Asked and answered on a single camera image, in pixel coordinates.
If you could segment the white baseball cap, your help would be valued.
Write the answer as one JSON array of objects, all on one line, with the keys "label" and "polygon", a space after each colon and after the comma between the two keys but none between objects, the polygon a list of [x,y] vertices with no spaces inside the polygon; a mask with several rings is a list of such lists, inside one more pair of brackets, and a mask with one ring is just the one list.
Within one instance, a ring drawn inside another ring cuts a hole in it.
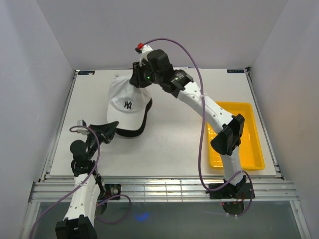
[{"label": "white baseball cap", "polygon": [[117,76],[108,91],[107,122],[118,121],[118,128],[138,130],[141,128],[151,95],[144,88],[136,88],[128,76]]}]

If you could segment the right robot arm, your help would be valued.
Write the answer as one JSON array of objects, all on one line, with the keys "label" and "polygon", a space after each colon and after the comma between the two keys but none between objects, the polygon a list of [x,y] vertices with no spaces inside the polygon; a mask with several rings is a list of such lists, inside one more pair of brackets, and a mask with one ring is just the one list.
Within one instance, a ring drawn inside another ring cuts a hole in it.
[{"label": "right robot arm", "polygon": [[210,188],[209,191],[226,193],[231,198],[238,197],[247,180],[239,156],[244,117],[241,114],[233,115],[205,96],[202,88],[188,73],[173,68],[163,50],[141,45],[135,51],[140,54],[140,59],[133,63],[130,83],[136,88],[159,85],[162,90],[195,110],[204,123],[209,123],[217,134],[210,145],[221,156],[224,168],[224,184]]}]

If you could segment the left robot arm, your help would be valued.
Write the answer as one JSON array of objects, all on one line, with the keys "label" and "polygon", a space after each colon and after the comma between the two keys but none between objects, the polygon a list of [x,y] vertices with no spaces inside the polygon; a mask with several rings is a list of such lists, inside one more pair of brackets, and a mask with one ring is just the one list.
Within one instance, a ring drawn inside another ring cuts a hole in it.
[{"label": "left robot arm", "polygon": [[109,144],[115,136],[118,121],[101,125],[86,126],[79,121],[81,129],[77,133],[87,136],[85,141],[75,140],[70,145],[73,160],[71,169],[74,174],[75,191],[71,203],[62,221],[56,223],[55,233],[58,239],[96,239],[94,217],[98,199],[104,198],[106,187],[98,173],[96,153],[100,155],[100,145]]}]

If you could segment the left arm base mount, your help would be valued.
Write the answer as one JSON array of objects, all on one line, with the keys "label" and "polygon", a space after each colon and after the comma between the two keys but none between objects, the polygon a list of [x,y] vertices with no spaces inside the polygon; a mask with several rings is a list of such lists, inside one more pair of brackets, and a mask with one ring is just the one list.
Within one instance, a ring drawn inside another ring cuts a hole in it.
[{"label": "left arm base mount", "polygon": [[105,184],[105,195],[103,199],[119,195],[121,193],[121,184]]}]

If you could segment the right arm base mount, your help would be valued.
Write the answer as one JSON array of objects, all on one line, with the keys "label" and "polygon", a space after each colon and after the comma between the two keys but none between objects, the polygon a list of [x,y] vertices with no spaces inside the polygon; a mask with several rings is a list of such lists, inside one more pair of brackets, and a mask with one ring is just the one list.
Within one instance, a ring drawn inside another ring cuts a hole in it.
[{"label": "right arm base mount", "polygon": [[255,193],[252,192],[250,183],[244,183],[242,185],[228,184],[222,189],[214,192],[206,191],[209,194],[210,199],[251,199],[255,198]]}]

